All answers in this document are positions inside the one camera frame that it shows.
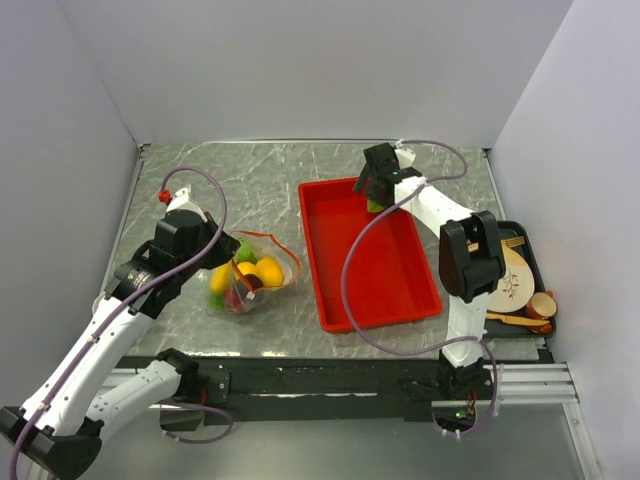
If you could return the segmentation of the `green ridged fruit toy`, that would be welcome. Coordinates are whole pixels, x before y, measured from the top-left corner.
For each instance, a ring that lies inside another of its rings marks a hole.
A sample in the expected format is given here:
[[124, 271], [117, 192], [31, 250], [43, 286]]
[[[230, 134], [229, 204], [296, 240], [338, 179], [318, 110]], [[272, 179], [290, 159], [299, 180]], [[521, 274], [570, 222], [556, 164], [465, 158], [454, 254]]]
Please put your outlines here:
[[384, 212], [387, 207], [384, 204], [380, 204], [374, 200], [367, 200], [367, 212], [371, 214], [380, 214]]

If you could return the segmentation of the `green lettuce toy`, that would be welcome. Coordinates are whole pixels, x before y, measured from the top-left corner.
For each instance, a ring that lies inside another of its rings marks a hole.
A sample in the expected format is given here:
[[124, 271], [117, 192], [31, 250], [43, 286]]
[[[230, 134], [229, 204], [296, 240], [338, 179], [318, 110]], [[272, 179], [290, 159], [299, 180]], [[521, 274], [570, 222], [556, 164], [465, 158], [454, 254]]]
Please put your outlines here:
[[208, 304], [215, 311], [225, 311], [225, 297], [223, 295], [211, 293], [208, 296]]

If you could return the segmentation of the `yellow corn toy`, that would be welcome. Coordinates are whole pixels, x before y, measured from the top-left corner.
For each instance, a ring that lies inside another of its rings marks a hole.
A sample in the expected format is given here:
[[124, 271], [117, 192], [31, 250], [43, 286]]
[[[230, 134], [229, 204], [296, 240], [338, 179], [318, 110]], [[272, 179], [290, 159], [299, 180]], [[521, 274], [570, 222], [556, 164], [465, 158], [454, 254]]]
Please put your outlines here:
[[212, 294], [224, 295], [234, 280], [233, 262], [216, 267], [211, 274], [209, 288]]

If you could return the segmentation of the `red strawberry toy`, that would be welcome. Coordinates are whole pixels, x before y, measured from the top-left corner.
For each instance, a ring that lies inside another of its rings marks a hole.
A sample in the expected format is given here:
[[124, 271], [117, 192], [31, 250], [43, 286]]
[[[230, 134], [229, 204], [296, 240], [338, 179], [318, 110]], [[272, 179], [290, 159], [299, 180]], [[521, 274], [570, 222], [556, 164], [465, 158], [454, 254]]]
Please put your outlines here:
[[248, 310], [247, 294], [249, 290], [240, 286], [230, 286], [224, 295], [224, 305], [227, 311], [235, 314], [244, 313]]

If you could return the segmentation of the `yellow pear toy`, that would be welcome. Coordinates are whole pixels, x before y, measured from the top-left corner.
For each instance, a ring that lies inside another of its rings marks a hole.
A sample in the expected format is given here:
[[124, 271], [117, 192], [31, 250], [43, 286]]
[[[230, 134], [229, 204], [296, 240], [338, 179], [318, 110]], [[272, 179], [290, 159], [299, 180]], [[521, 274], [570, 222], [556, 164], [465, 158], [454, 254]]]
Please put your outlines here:
[[247, 277], [248, 275], [257, 275], [256, 265], [249, 261], [238, 263], [235, 278], [239, 279], [240, 276]]

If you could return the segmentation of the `green bumpy fruit toy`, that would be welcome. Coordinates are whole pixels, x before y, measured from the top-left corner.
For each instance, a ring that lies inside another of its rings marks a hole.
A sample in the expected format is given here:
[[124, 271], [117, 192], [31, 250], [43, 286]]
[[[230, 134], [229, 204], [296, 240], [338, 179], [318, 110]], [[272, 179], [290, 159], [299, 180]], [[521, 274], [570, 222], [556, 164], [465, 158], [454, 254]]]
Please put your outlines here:
[[257, 262], [257, 257], [251, 245], [245, 239], [240, 239], [239, 243], [240, 246], [234, 257], [235, 262], [237, 264], [244, 262], [255, 264]]

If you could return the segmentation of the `dark red fruit toy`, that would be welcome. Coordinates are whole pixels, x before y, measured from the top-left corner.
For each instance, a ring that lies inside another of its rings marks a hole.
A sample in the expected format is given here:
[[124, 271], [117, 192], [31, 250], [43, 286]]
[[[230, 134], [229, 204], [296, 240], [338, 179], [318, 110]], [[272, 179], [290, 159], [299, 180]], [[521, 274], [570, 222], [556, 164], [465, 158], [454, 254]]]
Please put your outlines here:
[[264, 287], [262, 280], [255, 274], [247, 274], [245, 276], [251, 291], [257, 291]]

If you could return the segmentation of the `clear zip bag orange zipper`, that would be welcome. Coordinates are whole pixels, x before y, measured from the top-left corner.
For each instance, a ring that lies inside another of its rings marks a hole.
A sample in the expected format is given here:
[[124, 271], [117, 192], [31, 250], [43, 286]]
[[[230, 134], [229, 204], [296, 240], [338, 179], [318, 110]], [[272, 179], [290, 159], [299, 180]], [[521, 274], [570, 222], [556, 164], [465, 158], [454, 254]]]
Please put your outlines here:
[[238, 249], [210, 276], [208, 303], [212, 310], [248, 313], [296, 282], [301, 262], [273, 234], [235, 230], [231, 237], [239, 242]]

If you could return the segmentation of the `yellow lemon toy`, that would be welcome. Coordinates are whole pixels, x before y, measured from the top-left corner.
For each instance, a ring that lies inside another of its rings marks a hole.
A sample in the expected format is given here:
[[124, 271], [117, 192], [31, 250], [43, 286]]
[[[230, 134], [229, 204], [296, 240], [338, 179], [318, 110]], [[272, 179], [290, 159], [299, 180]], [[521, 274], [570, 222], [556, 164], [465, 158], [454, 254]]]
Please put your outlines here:
[[272, 257], [265, 256], [257, 261], [257, 276], [267, 288], [279, 288], [284, 283], [284, 273], [280, 264]]

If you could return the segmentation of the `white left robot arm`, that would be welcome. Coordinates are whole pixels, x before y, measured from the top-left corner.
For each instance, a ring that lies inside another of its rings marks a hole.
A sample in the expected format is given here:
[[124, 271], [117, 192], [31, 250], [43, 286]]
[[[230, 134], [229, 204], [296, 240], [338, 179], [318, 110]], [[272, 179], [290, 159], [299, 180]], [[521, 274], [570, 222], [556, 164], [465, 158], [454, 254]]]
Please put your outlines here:
[[107, 283], [89, 325], [48, 380], [20, 406], [1, 410], [12, 444], [9, 476], [25, 458], [46, 476], [77, 479], [103, 443], [156, 403], [196, 407], [205, 397], [199, 364], [169, 348], [107, 394], [100, 389], [130, 345], [200, 270], [231, 260], [239, 243], [209, 213], [178, 208]]

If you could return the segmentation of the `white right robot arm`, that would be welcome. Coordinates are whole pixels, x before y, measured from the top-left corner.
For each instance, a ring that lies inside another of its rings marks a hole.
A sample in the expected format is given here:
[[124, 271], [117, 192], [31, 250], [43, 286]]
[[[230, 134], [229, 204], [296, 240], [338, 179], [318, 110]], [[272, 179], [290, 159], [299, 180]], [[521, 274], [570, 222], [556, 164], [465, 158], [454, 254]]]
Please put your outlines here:
[[[427, 177], [413, 166], [416, 155], [407, 145], [441, 147], [461, 161], [462, 172]], [[468, 367], [491, 354], [482, 343], [485, 317], [490, 296], [506, 273], [497, 219], [487, 210], [473, 211], [460, 205], [436, 188], [436, 182], [461, 179], [469, 169], [466, 158], [446, 143], [398, 140], [368, 147], [363, 154], [365, 164], [353, 191], [364, 194], [378, 211], [356, 237], [342, 268], [340, 292], [345, 313], [354, 330], [383, 352], [409, 357], [440, 351], [450, 365], [437, 375], [439, 390], [449, 398], [460, 398], [473, 384]], [[369, 339], [357, 324], [347, 298], [349, 267], [359, 244], [382, 220], [400, 210], [437, 236], [438, 273], [449, 294], [446, 339], [411, 352], [392, 350]]]

